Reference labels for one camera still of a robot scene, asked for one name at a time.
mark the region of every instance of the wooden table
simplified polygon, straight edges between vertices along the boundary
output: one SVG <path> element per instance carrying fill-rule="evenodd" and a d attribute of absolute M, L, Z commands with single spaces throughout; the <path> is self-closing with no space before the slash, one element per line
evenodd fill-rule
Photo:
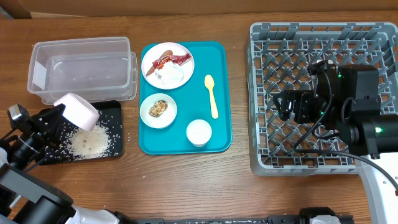
<path fill-rule="evenodd" d="M 259 177 L 249 167 L 248 90 L 244 43 L 254 22 L 395 22 L 397 11 L 142 16 L 0 21 L 0 136 L 6 111 L 20 103 L 31 114 L 45 106 L 27 91 L 36 42 L 126 36 L 137 55 L 154 42 L 215 40 L 227 52 L 232 146 L 221 154 L 148 156 L 138 145 L 139 94 L 123 102 L 125 150 L 117 159 L 38 167 L 32 175 L 70 195 L 77 205 L 119 210 L 132 218 L 238 218 L 297 214 L 329 206 L 370 223 L 368 201 L 356 175 Z"/>

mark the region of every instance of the tray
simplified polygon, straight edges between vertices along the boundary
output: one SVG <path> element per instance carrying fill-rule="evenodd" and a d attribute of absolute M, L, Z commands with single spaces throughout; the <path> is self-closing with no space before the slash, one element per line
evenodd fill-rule
<path fill-rule="evenodd" d="M 118 101 L 105 101 L 92 103 L 92 105 L 99 112 L 99 119 L 97 123 L 101 123 L 103 126 L 107 127 L 109 130 L 109 135 L 111 138 L 111 146 L 106 150 L 106 152 L 98 157 L 93 157 L 90 159 L 107 158 L 107 157 L 118 157 L 123 154 L 123 129 L 122 129 L 122 114 L 121 105 Z M 65 133 L 77 128 L 74 124 L 69 123 L 66 119 L 57 130 L 57 136 L 60 136 L 61 142 L 66 140 Z M 49 147 L 45 148 L 46 159 L 43 165 L 47 164 L 58 164 L 63 162 L 72 161 L 83 161 L 88 159 L 81 159 L 79 157 L 73 156 L 69 151 L 62 146 L 58 149 L 51 149 Z"/>
<path fill-rule="evenodd" d="M 311 89 L 313 83 L 306 67 L 328 59 L 337 65 L 374 65 L 379 70 L 380 112 L 396 113 L 397 33 L 397 27 L 388 22 L 253 24 L 245 47 L 252 171 L 276 176 L 357 174 L 354 161 L 347 157 L 290 155 L 295 142 L 311 124 L 297 124 L 293 113 L 289 120 L 280 120 L 272 97 L 286 89 Z M 327 134 L 321 128 L 316 133 Z M 338 138 L 321 140 L 313 136 L 299 147 L 348 150 Z"/>
<path fill-rule="evenodd" d="M 232 143 L 231 108 L 229 105 L 228 71 L 224 47 L 217 42 L 183 42 L 195 59 L 195 70 L 186 84 L 174 90 L 161 90 L 141 77 L 140 105 L 154 93 L 171 96 L 177 104 L 177 116 L 164 129 L 154 129 L 139 122 L 139 145 L 147 154 L 191 154 L 223 152 Z M 155 44 L 148 45 L 141 55 Z M 219 118 L 213 119 L 210 111 L 209 92 L 205 87 L 205 76 L 211 74 L 215 81 L 214 95 Z M 187 138 L 187 126 L 195 119 L 209 122 L 213 135 L 203 147 L 195 147 Z"/>

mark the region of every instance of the plastic bin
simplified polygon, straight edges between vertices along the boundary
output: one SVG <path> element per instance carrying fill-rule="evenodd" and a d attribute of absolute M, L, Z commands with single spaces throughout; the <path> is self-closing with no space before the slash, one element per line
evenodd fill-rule
<path fill-rule="evenodd" d="M 272 97 L 287 89 L 312 89 L 306 67 L 317 60 L 374 65 L 379 70 L 380 113 L 396 113 L 397 34 L 397 27 L 388 22 L 253 24 L 245 47 L 251 170 L 273 176 L 357 174 L 350 158 L 292 151 L 311 124 L 297 124 L 293 113 L 287 121 L 280 120 Z M 321 130 L 316 133 L 328 134 Z M 298 148 L 348 150 L 338 138 L 321 140 L 312 135 Z"/>
<path fill-rule="evenodd" d="M 39 42 L 30 59 L 27 89 L 46 105 L 67 93 L 89 102 L 132 100 L 137 57 L 126 37 Z"/>

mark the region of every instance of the white label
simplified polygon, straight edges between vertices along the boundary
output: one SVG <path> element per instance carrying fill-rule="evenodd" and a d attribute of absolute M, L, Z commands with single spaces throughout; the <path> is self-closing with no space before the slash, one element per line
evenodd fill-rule
<path fill-rule="evenodd" d="M 47 69 L 36 61 L 35 68 L 33 70 L 33 84 L 40 87 L 42 90 L 45 88 L 45 77 L 47 74 Z"/>

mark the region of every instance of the black tray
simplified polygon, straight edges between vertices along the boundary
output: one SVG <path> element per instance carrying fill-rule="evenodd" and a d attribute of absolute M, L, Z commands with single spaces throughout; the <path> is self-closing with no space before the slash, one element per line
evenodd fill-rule
<path fill-rule="evenodd" d="M 118 101 L 105 101 L 105 102 L 92 103 L 92 105 L 99 112 L 98 122 L 108 128 L 110 132 L 109 134 L 110 138 L 112 139 L 112 144 L 110 145 L 105 154 L 103 154 L 100 157 L 94 157 L 90 159 L 121 156 L 124 150 L 123 150 L 122 109 L 120 103 Z M 71 124 L 68 120 L 64 119 L 62 125 L 57 130 L 57 136 L 59 136 L 61 142 L 64 142 L 66 140 L 64 134 L 69 133 L 75 128 L 77 127 L 74 124 Z M 46 159 L 42 163 L 43 165 L 88 160 L 88 159 L 81 159 L 78 156 L 73 156 L 73 154 L 69 153 L 69 151 L 66 148 L 64 149 L 62 146 L 58 147 L 57 149 L 46 147 L 45 157 Z"/>

